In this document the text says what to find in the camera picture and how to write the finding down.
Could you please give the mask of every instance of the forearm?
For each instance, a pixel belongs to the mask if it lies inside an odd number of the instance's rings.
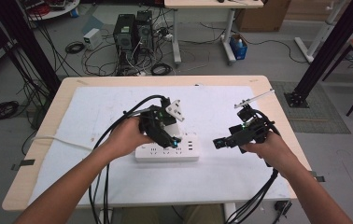
[[[328,192],[301,164],[285,177],[311,223],[352,223]]]
[[[65,223],[95,177],[112,160],[98,147],[40,195],[15,223]]]

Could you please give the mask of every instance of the bottle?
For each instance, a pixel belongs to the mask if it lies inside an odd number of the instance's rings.
[[[243,40],[242,39],[238,39],[238,43],[237,43],[238,48],[242,48],[243,47]]]

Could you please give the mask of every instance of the human arm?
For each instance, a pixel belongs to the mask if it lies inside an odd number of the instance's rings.
[[[279,135],[269,132],[264,143],[242,148],[258,154],[289,181],[311,223],[353,223]]]
[[[101,146],[43,192],[14,223],[66,223],[89,185],[107,164],[152,142],[139,132],[138,124],[139,119],[132,118],[118,125]]]

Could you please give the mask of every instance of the right hand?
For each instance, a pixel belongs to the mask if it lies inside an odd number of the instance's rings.
[[[264,143],[248,143],[241,146],[245,151],[253,152],[276,168],[285,177],[288,171],[293,171],[301,165],[284,140],[276,133],[269,131]]]

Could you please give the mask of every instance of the cardboard box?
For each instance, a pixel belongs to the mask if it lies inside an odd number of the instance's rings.
[[[238,40],[241,39],[243,41],[243,47],[240,48],[238,47]],[[244,38],[240,35],[232,35],[232,37],[230,38],[230,48],[233,51],[234,57],[236,60],[243,60],[246,58],[246,54],[247,54],[247,43],[244,40]]]
[[[240,32],[279,31],[291,0],[268,0],[260,8],[237,11],[235,20]]]

